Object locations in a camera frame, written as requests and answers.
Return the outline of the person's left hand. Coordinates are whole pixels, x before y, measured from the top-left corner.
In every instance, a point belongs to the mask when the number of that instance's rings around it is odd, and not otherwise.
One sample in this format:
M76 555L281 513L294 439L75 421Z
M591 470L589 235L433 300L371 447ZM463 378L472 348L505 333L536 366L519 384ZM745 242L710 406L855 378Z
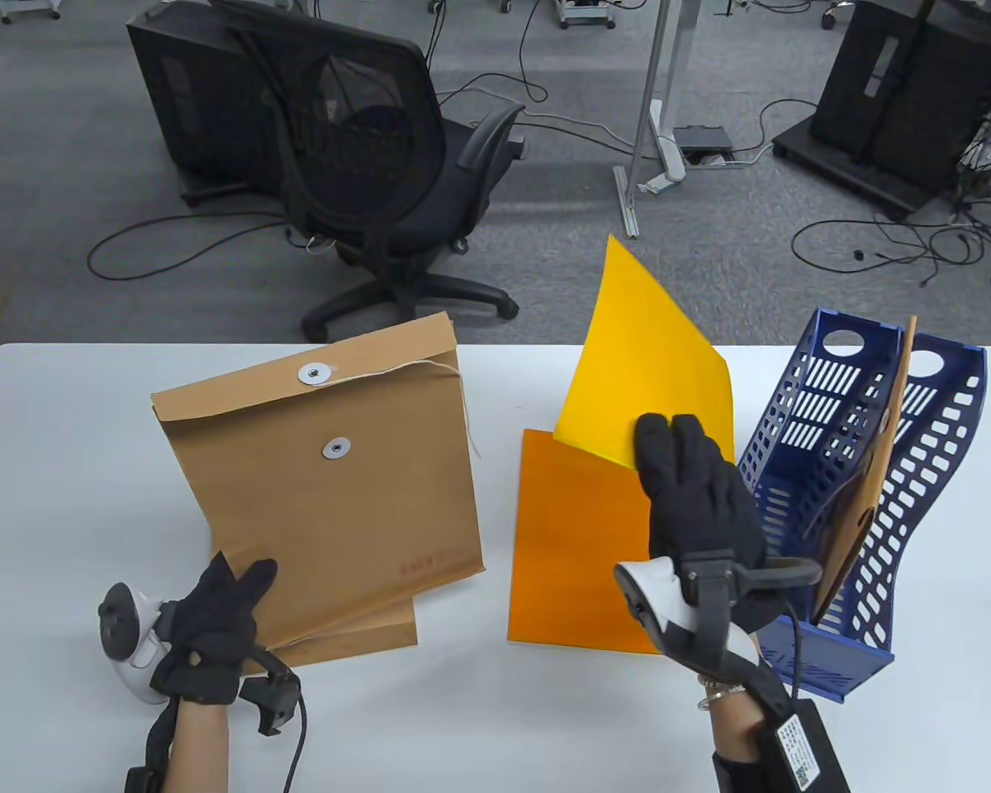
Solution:
M236 575L223 553L213 556L194 588L173 608L168 652L149 687L195 704L234 703L257 638L253 612L272 589L277 571L276 560L268 558Z

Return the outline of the person's right hand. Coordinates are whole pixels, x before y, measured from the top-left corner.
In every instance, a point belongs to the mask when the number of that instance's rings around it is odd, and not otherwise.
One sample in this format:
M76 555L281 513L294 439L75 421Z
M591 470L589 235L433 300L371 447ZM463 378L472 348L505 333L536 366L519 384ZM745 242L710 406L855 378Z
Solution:
M651 500L651 558L679 563L685 553L730 551L745 569L766 565L755 499L696 416L641 415L633 443L640 486Z

